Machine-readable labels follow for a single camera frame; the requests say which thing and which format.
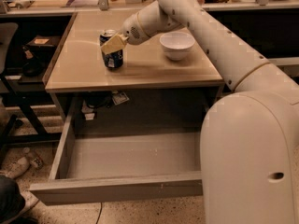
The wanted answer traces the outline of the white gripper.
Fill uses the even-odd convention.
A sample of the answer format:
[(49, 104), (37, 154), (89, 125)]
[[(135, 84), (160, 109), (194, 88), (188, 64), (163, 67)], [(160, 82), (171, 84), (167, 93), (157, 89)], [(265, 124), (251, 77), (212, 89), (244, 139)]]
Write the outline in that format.
[(106, 41), (101, 46), (101, 51), (104, 54), (110, 54), (124, 49), (127, 42), (131, 45), (140, 45), (149, 39), (150, 37), (142, 28), (140, 13), (137, 12), (124, 21), (121, 33), (116, 33)]

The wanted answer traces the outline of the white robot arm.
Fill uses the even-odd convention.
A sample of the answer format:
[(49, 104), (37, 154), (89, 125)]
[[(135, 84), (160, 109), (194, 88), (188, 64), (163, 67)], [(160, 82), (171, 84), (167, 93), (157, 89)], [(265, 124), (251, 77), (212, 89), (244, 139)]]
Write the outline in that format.
[(139, 45), (179, 26), (231, 90), (208, 110), (200, 133), (206, 224), (298, 224), (293, 151), (299, 90), (289, 76), (197, 0), (156, 0), (128, 18), (101, 50)]

